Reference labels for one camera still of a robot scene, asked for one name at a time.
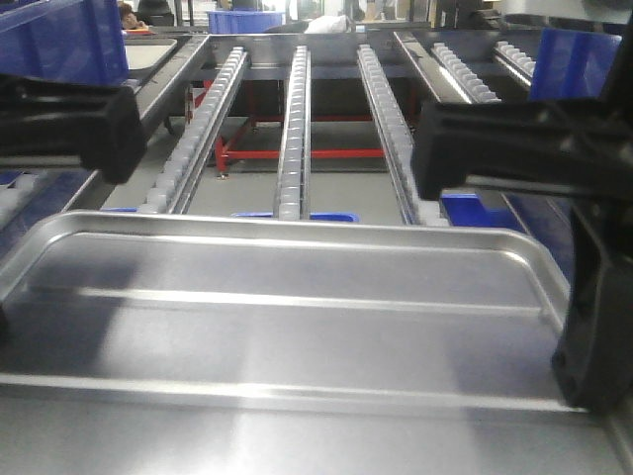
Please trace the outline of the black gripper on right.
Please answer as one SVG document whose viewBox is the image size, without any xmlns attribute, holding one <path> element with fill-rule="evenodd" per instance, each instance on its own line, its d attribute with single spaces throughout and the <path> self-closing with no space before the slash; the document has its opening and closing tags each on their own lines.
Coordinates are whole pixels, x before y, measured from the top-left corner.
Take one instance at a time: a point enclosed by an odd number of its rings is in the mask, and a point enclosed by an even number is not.
<svg viewBox="0 0 633 475">
<path fill-rule="evenodd" d="M 632 115 L 596 99 L 423 106 L 411 168 L 420 198 L 469 185 L 632 201 Z"/>
</svg>

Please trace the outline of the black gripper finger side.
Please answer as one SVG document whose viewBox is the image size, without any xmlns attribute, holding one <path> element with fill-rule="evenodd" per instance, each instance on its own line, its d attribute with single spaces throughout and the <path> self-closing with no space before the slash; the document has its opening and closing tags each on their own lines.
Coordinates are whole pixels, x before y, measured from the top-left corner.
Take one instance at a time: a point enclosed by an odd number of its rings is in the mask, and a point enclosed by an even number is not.
<svg viewBox="0 0 633 475">
<path fill-rule="evenodd" d="M 608 412 L 632 386 L 632 205 L 576 200 L 574 279 L 552 369 L 572 407 Z"/>
</svg>

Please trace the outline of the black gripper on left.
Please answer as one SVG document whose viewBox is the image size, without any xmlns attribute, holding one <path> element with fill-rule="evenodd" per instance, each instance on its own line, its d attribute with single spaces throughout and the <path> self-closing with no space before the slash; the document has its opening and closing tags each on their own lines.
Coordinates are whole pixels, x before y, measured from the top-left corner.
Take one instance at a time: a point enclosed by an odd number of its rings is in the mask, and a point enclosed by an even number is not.
<svg viewBox="0 0 633 475">
<path fill-rule="evenodd" d="M 1 76 L 1 167 L 97 170 L 129 180 L 146 151 L 133 90 Z"/>
</svg>

